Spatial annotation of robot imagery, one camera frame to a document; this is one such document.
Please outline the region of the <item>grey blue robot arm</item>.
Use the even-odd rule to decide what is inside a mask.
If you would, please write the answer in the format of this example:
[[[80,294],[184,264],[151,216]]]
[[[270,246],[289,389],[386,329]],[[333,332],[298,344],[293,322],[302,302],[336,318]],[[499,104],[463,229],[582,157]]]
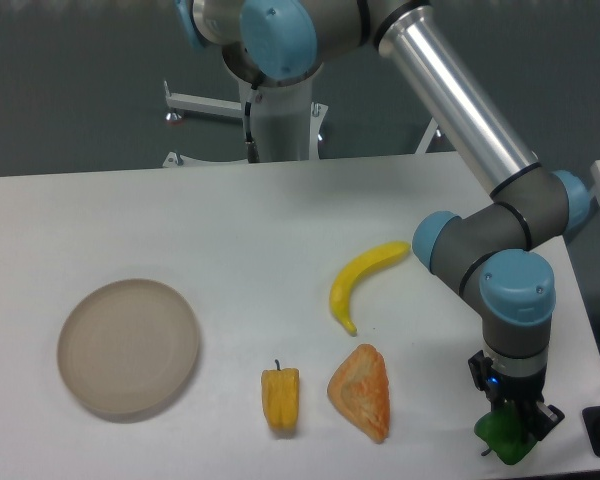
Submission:
[[[563,419],[545,403],[556,294],[535,253],[581,224],[589,195],[581,180],[545,170],[468,74],[426,1],[179,1],[189,44],[218,45],[248,89],[241,120],[251,163],[310,156],[309,104],[256,96],[307,86],[322,64],[364,45],[392,61],[491,198],[468,218],[434,213],[412,248],[482,320],[483,349],[469,361],[491,416],[510,411],[520,438],[542,440]]]

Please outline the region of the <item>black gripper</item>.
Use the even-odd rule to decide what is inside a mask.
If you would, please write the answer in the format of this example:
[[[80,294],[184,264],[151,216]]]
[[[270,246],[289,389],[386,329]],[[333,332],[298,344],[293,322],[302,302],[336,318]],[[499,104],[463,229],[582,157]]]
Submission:
[[[475,387],[489,401],[490,412],[502,409],[506,402],[521,405],[523,425],[535,440],[544,440],[565,419],[559,408],[543,403],[546,365],[531,374],[505,373],[494,358],[480,350],[468,360],[468,366]]]

